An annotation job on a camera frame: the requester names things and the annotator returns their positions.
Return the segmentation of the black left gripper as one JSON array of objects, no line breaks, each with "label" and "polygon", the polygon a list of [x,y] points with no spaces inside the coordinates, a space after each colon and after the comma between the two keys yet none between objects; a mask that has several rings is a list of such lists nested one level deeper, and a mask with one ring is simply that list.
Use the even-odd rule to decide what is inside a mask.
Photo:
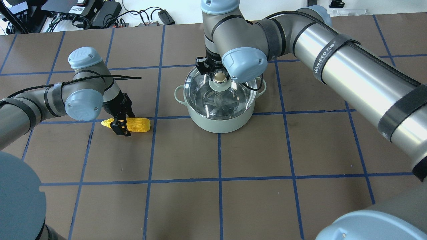
[{"label": "black left gripper", "polygon": [[134,113],[132,110],[132,101],[128,94],[119,93],[113,100],[104,102],[102,107],[108,114],[113,116],[111,129],[114,133],[118,136],[124,135],[125,137],[130,137],[131,132],[127,126],[126,116],[134,118]]}]

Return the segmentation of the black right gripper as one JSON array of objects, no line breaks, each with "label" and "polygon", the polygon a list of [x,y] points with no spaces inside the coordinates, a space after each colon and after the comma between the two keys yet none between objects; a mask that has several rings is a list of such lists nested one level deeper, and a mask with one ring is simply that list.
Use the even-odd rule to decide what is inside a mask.
[{"label": "black right gripper", "polygon": [[218,72],[223,73],[223,64],[220,56],[196,57],[195,66],[201,75],[207,75],[213,79]]}]

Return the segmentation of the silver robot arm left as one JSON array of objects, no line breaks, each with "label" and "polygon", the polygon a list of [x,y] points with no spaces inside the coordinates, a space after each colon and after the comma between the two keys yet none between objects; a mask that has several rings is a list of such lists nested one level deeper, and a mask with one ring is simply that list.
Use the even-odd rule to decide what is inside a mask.
[{"label": "silver robot arm left", "polygon": [[125,76],[112,75],[93,47],[68,56],[74,70],[71,81],[17,91],[1,100],[1,239],[62,240],[46,225],[47,202],[41,181],[20,158],[4,152],[38,124],[55,117],[93,121],[102,109],[113,117],[116,135],[130,136],[126,117],[134,117],[132,102],[116,83]]}]

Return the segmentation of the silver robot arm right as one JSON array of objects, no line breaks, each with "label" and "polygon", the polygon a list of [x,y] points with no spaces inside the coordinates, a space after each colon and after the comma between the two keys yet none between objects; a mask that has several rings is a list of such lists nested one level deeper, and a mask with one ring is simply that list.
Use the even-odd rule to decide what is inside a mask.
[{"label": "silver robot arm right", "polygon": [[421,84],[331,27],[322,6],[274,13],[247,23],[239,0],[202,0],[208,59],[247,82],[267,62],[292,53],[314,77],[349,102],[411,160],[421,184],[393,199],[335,220],[317,240],[426,239],[426,84]]}]

